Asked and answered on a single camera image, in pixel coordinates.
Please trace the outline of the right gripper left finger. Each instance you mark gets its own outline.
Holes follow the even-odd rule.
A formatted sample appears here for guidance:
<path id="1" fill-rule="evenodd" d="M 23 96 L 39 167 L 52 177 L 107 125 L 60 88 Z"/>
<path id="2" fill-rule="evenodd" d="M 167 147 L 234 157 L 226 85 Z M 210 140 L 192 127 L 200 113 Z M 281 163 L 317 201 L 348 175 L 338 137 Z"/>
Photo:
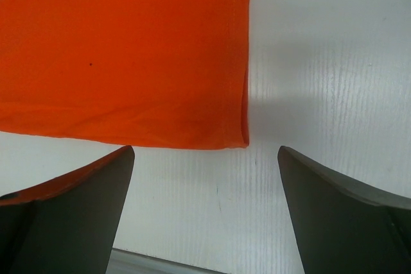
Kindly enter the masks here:
<path id="1" fill-rule="evenodd" d="M 134 168 L 131 146 L 1 197 L 1 273 L 105 273 Z"/>

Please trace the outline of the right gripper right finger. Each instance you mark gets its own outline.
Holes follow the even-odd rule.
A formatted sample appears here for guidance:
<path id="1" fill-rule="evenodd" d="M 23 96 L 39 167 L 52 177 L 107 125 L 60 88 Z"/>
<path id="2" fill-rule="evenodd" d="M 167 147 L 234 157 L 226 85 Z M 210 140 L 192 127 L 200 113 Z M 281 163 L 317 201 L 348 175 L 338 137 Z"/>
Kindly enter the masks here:
<path id="1" fill-rule="evenodd" d="M 410 198 L 286 146 L 277 159 L 305 273 L 410 273 Z"/>

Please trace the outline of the orange t shirt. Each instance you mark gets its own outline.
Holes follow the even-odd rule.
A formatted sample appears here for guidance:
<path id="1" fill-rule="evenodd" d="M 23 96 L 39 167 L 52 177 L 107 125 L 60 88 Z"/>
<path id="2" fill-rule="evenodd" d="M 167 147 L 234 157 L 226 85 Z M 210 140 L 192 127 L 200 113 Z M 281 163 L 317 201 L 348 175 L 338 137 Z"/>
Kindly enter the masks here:
<path id="1" fill-rule="evenodd" d="M 1 0 L 1 130 L 249 145 L 249 0 Z"/>

